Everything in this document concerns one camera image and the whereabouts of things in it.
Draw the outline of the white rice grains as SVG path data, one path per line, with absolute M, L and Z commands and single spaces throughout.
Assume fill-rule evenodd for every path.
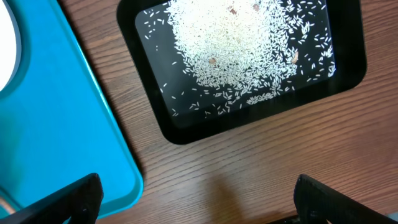
M 325 1 L 167 1 L 135 27 L 177 118 L 220 116 L 336 72 Z

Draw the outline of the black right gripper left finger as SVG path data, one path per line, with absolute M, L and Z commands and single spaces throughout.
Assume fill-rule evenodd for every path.
M 94 224 L 100 212 L 102 199 L 100 177 L 92 173 L 1 219 L 1 223 Z

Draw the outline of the white round plate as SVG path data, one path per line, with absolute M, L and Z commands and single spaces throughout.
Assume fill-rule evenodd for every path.
M 1 0 L 1 90 L 7 86 L 12 78 L 16 62 L 16 32 L 7 4 Z

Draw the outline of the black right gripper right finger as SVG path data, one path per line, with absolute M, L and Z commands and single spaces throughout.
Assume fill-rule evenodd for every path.
M 397 224 L 304 174 L 295 184 L 294 204 L 301 223 Z

